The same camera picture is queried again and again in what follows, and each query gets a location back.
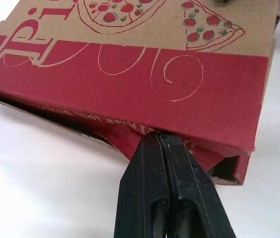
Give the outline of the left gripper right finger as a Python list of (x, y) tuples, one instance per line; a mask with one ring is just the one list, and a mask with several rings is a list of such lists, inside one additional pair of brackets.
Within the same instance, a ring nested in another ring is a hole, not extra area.
[(226, 213), (210, 177), (181, 139), (161, 137), (170, 185), (169, 238), (224, 238)]

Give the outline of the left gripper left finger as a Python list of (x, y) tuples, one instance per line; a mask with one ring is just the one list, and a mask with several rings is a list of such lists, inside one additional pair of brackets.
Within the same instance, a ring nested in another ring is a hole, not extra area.
[(119, 184), (115, 216), (117, 238), (164, 238), (169, 187), (158, 134), (139, 142)]

